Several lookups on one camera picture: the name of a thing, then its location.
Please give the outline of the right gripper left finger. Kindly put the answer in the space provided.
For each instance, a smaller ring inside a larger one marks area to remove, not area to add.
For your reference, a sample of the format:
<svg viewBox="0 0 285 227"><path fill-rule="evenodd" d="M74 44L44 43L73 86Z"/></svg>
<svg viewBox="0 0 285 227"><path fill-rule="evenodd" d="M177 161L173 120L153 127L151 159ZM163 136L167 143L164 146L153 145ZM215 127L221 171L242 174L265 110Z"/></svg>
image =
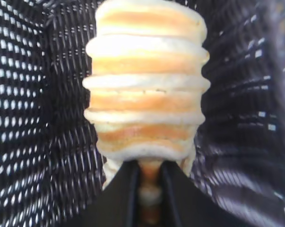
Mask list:
<svg viewBox="0 0 285 227"><path fill-rule="evenodd" d="M139 178L138 162L124 162L115 177L91 206L89 226L137 226Z"/></svg>

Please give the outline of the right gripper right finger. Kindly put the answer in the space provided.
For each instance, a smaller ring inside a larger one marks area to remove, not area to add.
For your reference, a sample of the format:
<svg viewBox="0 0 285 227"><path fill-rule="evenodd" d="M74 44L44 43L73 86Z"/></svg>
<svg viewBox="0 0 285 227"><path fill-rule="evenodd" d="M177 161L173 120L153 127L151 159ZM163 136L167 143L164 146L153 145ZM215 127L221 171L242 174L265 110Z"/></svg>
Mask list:
<svg viewBox="0 0 285 227"><path fill-rule="evenodd" d="M182 172L175 162L160 167L163 189L161 219L164 227L249 227L226 212Z"/></svg>

